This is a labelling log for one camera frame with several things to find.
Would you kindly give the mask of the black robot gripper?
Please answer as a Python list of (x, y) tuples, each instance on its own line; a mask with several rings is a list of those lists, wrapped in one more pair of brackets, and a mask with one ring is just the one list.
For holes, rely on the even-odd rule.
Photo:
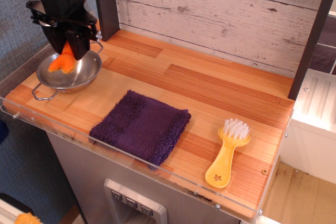
[[(33, 22), (43, 27), (56, 53), (62, 53), (68, 40), (75, 59), (80, 60), (90, 50), (90, 40), (101, 39), (97, 19), (86, 11), (84, 3), (85, 0), (38, 0), (28, 1), (26, 7)], [(79, 32), (69, 31), (72, 26)]]

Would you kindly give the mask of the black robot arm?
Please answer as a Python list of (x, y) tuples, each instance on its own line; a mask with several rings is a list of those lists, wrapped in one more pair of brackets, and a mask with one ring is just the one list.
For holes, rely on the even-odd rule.
[(41, 25), (49, 43), (58, 54), (69, 43), (74, 58), (80, 60), (89, 50), (90, 42), (98, 41), (101, 32), (97, 19), (84, 7), (85, 0), (28, 1), (33, 23)]

